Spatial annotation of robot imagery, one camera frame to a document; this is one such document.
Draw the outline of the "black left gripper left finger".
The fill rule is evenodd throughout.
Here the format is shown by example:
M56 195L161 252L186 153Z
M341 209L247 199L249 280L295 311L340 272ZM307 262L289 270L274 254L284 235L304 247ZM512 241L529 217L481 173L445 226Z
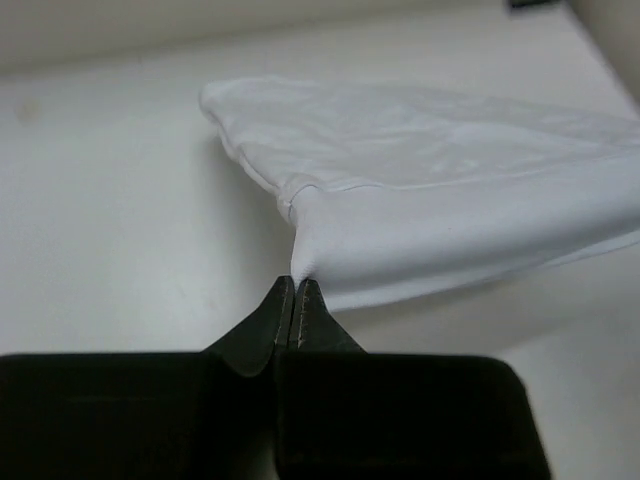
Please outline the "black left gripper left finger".
M276 279L209 347L1 359L5 479L217 479L269 425L272 359L293 310Z

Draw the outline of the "white skirt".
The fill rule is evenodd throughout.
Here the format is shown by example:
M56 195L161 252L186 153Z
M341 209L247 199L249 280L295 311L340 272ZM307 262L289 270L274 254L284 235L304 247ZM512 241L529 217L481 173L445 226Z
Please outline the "white skirt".
M425 87L217 81L200 106L294 227L290 274L350 310L639 240L635 120Z

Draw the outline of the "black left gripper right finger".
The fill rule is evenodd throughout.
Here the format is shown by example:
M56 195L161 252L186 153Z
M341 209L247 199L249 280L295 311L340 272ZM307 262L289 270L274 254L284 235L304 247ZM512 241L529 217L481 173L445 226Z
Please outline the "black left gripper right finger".
M368 353L317 282L275 356L282 479L548 479L526 388L485 356Z

